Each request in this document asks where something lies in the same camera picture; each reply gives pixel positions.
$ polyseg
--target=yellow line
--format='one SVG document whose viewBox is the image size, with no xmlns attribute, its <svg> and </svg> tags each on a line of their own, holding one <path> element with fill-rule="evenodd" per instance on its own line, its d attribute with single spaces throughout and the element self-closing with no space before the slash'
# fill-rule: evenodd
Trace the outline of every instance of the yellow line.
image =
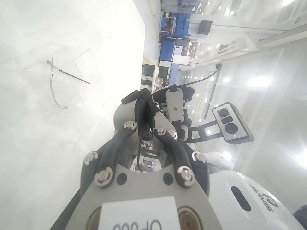
<svg viewBox="0 0 307 230">
<path fill-rule="evenodd" d="M 152 18 L 153 24 L 154 24 L 154 29 L 155 29 L 155 31 L 156 31 L 157 40 L 158 40 L 158 42 L 159 42 L 159 36 L 158 36 L 156 24 L 155 24 L 155 22 L 154 22 L 154 18 L 153 18 L 154 16 L 153 16 L 153 11 L 152 11 L 151 5 L 150 5 L 150 0 L 148 0 L 148 4 L 149 4 L 150 13 L 151 13 L 151 18 Z"/>
<path fill-rule="evenodd" d="M 149 59 L 147 59 L 145 56 L 143 56 L 143 60 L 147 61 L 150 65 L 153 65 L 153 63 Z"/>
</svg>

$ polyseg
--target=black cable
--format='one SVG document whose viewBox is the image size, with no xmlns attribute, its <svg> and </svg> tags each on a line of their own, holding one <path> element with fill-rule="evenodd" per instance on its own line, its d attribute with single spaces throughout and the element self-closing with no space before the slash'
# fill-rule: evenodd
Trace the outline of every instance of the black cable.
<svg viewBox="0 0 307 230">
<path fill-rule="evenodd" d="M 207 77 L 205 77 L 205 78 L 203 78 L 203 79 L 201 79 L 201 80 L 189 82 L 189 83 L 186 83 L 186 84 L 181 84 L 181 85 L 178 85 L 177 87 L 187 86 L 187 85 L 191 85 L 191 84 L 194 84 L 194 83 L 197 83 L 197 82 L 200 82 L 200 81 L 207 80 L 208 78 L 210 78 L 211 76 L 213 76 L 214 74 L 216 74 L 216 73 L 218 72 L 218 70 L 219 70 L 220 67 L 221 67 L 221 66 L 219 66 L 213 74 L 211 74 L 211 75 L 209 75 L 209 76 L 207 76 Z"/>
<path fill-rule="evenodd" d="M 189 83 L 186 83 L 186 84 L 182 84 L 182 85 L 179 85 L 178 87 L 180 87 L 180 86 L 187 86 L 187 85 L 191 85 L 191 84 L 193 84 L 193 83 L 197 83 L 197 82 L 200 82 L 200 81 L 207 80 L 208 78 L 210 78 L 211 76 L 213 76 L 213 75 L 216 74 L 217 72 L 218 72 L 218 69 L 216 69 L 216 71 L 215 71 L 213 74 L 211 74 L 211 75 L 209 75 L 209 76 L 207 76 L 207 77 L 205 77 L 205 78 L 203 78 L 203 79 L 201 79 L 201 80 L 189 82 Z"/>
<path fill-rule="evenodd" d="M 141 134 L 141 139 L 140 139 L 140 143 L 138 145 L 138 151 L 137 151 L 137 162 L 136 162 L 136 165 L 139 169 L 139 171 L 141 173 L 143 173 L 143 170 L 141 170 L 140 168 L 140 153 L 141 153 L 141 145 L 142 145 L 142 138 L 143 138 L 143 133 L 144 133 L 144 130 L 145 130 L 145 125 L 143 125 L 143 130 L 142 130 L 142 134 Z"/>
</svg>

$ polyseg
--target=white table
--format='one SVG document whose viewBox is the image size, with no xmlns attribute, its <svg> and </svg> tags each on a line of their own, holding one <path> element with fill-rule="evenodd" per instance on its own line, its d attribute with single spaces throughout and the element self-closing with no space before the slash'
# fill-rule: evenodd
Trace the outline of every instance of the white table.
<svg viewBox="0 0 307 230">
<path fill-rule="evenodd" d="M 78 190 L 83 157 L 112 137 L 120 100 L 140 88 L 145 26 L 132 0 L 0 5 L 1 227 L 49 229 Z M 51 96 L 51 57 L 91 83 L 55 74 L 68 109 Z"/>
</svg>

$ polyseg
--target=white label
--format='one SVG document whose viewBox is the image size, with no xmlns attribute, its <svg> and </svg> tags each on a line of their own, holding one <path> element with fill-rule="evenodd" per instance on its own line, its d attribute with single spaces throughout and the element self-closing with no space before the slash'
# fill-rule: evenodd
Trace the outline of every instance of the white label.
<svg viewBox="0 0 307 230">
<path fill-rule="evenodd" d="M 180 230 L 173 196 L 103 203 L 99 230 Z"/>
</svg>

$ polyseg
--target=camera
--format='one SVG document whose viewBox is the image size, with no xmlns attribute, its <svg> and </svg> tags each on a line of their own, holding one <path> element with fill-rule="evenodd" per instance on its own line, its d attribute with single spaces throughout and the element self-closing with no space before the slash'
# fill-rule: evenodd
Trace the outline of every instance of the camera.
<svg viewBox="0 0 307 230">
<path fill-rule="evenodd" d="M 213 108 L 212 112 L 226 142 L 240 144 L 254 140 L 254 136 L 233 104 L 224 103 Z"/>
</svg>

